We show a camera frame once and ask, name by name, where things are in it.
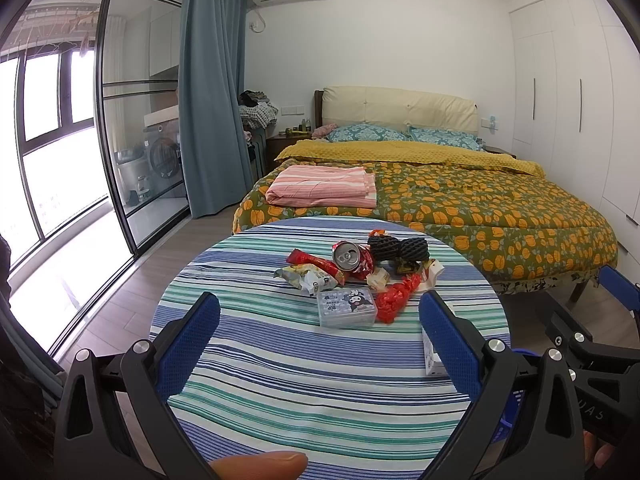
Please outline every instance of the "pink cloth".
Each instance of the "pink cloth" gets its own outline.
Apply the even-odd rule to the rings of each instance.
[[[376,177],[364,168],[289,166],[266,193],[273,205],[291,207],[344,206],[374,209]]]
[[[324,139],[327,135],[329,135],[332,131],[334,131],[338,127],[337,124],[325,124],[324,126],[320,126],[316,128],[311,133],[312,139]]]

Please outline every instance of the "cream upholstered headboard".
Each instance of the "cream upholstered headboard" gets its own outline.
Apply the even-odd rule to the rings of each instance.
[[[321,114],[316,116],[322,117],[322,124],[370,123],[400,132],[416,126],[478,134],[476,104],[450,95],[370,86],[329,86],[322,92],[321,103]]]

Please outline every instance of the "wooden nightstand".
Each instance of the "wooden nightstand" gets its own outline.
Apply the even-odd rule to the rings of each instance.
[[[513,153],[509,153],[506,150],[503,150],[502,148],[494,148],[493,146],[484,146],[484,150],[488,153],[504,153],[505,155],[511,155],[513,158],[518,158],[517,156],[513,155]]]
[[[280,152],[284,150],[287,146],[291,146],[295,144],[299,140],[310,139],[311,133],[306,134],[296,134],[292,136],[284,136],[277,135],[274,137],[267,137],[267,152],[266,152],[266,163],[267,163],[267,171],[275,170],[280,163],[276,162],[275,158],[280,155]]]

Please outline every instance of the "yellow blanket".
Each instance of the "yellow blanket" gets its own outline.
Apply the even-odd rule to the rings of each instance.
[[[465,148],[405,140],[354,140],[351,142],[299,140],[296,144],[282,150],[276,160],[290,157],[475,166],[484,170],[509,171],[541,178],[545,176],[545,171],[538,163],[516,160],[509,155],[473,152]]]

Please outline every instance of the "blue floral pillow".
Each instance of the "blue floral pillow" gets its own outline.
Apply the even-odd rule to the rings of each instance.
[[[384,126],[374,124],[351,124],[336,128],[326,136],[329,142],[346,142],[347,140],[409,140],[405,135]]]
[[[465,132],[410,126],[409,134],[416,142],[430,142],[441,146],[455,146],[456,148],[466,148],[475,152],[484,152],[482,146],[476,141],[476,137]]]

